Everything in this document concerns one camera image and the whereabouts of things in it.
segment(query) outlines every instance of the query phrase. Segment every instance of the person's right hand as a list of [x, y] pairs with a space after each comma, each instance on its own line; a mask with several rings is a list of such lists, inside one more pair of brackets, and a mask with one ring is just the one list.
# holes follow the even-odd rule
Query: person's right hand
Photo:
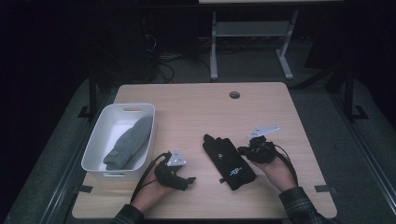
[[279, 157], [275, 157], [271, 163], [261, 164], [255, 161], [250, 162], [263, 170], [267, 175], [269, 181], [277, 189], [279, 189], [280, 192], [297, 187], [291, 171], [289, 170], [285, 162], [283, 162]]

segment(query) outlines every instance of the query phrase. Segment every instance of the person's left hand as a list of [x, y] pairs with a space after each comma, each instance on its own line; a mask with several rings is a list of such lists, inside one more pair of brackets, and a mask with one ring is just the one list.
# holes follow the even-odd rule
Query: person's left hand
[[165, 187], [157, 181], [157, 176], [154, 174], [156, 167], [157, 164], [152, 167], [142, 184], [142, 186], [147, 185], [137, 193], [136, 197], [131, 202], [131, 205], [142, 213], [159, 202], [163, 196], [174, 191], [174, 189]]

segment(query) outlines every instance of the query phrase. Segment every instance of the plaid sleeve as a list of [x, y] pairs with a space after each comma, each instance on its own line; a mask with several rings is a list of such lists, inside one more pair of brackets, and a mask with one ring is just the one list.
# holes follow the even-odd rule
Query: plaid sleeve
[[317, 212], [317, 209], [301, 187], [283, 191], [279, 194], [279, 199], [283, 203], [292, 223], [331, 223]]
[[143, 213], [130, 204], [125, 204], [110, 224], [137, 224], [143, 220]]

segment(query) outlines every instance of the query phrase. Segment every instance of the hand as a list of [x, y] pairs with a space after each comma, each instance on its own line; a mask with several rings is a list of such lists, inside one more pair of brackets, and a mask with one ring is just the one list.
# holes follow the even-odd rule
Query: hand
[[157, 176], [154, 174], [156, 167], [157, 164], [152, 167], [142, 184], [142, 186], [147, 185], [137, 193], [131, 202], [131, 205], [142, 213], [145, 213], [150, 207], [159, 202], [163, 196], [174, 191], [174, 189], [165, 187], [157, 181]]
[[261, 164], [255, 161], [251, 161], [251, 163], [263, 170], [271, 184], [280, 192], [297, 187], [291, 171], [279, 157], [275, 157], [271, 163]]

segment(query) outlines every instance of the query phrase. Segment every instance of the gray cloth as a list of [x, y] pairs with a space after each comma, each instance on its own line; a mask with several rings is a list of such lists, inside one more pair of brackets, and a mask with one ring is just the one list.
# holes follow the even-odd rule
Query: gray cloth
[[134, 127], [122, 134], [114, 148], [105, 156], [103, 163], [107, 170], [122, 170], [127, 162], [143, 148], [147, 148], [150, 137], [152, 117], [143, 117], [138, 120]]

